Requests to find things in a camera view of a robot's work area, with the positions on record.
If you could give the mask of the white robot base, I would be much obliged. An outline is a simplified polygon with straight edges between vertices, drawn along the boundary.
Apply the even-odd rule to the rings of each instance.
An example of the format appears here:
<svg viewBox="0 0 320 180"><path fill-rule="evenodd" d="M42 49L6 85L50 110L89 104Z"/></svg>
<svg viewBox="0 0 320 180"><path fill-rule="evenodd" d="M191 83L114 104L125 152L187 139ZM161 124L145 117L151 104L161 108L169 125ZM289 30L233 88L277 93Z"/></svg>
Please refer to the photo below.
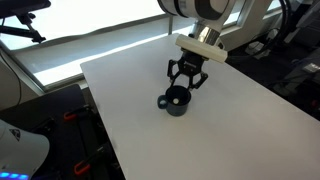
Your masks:
<svg viewBox="0 0 320 180"><path fill-rule="evenodd" d="M31 180L44 163L49 140L0 120L0 180Z"/></svg>

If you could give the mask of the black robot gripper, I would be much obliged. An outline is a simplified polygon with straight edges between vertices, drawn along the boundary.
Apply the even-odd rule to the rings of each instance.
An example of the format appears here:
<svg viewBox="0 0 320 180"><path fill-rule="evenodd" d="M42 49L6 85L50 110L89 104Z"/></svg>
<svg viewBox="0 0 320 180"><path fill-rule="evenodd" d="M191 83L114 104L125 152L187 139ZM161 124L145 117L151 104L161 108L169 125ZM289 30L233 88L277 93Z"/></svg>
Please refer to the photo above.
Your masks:
<svg viewBox="0 0 320 180"><path fill-rule="evenodd" d="M189 77L187 88L189 91L199 89L208 78L208 74L202 71L203 64L204 58L191 51L185 51L178 61L170 60L167 70L167 76L170 82L169 87L173 87L176 79L180 74L183 74ZM193 78L196 75L200 75L200 80L194 83Z"/></svg>

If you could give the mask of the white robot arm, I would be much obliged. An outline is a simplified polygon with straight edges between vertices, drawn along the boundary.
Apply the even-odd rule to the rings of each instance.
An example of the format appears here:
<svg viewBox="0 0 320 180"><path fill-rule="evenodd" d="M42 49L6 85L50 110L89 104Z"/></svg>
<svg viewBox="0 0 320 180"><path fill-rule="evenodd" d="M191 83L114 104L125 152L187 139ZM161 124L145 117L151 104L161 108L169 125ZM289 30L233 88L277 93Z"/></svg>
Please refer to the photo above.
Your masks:
<svg viewBox="0 0 320 180"><path fill-rule="evenodd" d="M194 18L195 22L188 35L180 34L175 44L181 48L179 60L168 62L167 77L170 85L180 75L187 76L188 90L198 89L208 79L202 71L205 61L224 63L228 52L220 39L224 23L230 16L236 0L157 0L167 14Z"/></svg>

